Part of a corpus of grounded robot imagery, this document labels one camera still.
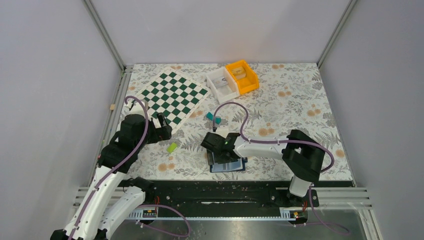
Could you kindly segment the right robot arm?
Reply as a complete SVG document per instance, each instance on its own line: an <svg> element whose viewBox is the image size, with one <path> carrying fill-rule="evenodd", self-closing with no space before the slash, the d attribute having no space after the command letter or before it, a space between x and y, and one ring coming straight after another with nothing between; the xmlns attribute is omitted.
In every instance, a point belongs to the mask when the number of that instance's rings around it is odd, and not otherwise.
<svg viewBox="0 0 424 240"><path fill-rule="evenodd" d="M293 172L288 191L282 198L287 207L304 207L309 187L323 172L325 150L300 130L286 138L246 138L241 133L226 136L208 132L201 144L206 149L210 172L242 172L250 157L282 160Z"/></svg>

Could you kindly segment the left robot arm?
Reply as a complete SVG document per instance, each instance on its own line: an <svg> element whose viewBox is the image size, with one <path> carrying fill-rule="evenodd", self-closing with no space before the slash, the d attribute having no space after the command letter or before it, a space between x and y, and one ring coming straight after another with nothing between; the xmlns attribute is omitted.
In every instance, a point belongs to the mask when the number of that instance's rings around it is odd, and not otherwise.
<svg viewBox="0 0 424 240"><path fill-rule="evenodd" d="M130 183L128 193L107 208L141 149L171 138L172 127L164 114L157 113L155 117L159 127L155 127L153 118L142 114L129 114L124 118L120 129L101 150L94 177L78 210L65 228L52 233L52 240L108 240L137 206L154 202L153 183L137 177Z"/></svg>

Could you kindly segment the navy blue card holder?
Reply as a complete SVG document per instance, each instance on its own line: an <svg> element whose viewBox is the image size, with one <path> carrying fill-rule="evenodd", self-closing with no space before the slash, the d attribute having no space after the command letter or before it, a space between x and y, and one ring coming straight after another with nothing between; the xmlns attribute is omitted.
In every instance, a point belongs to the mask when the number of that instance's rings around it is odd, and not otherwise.
<svg viewBox="0 0 424 240"><path fill-rule="evenodd" d="M209 166L209 171L211 173L243 172L246 170L247 162L248 159L246 157L242 157L235 162L214 163Z"/></svg>

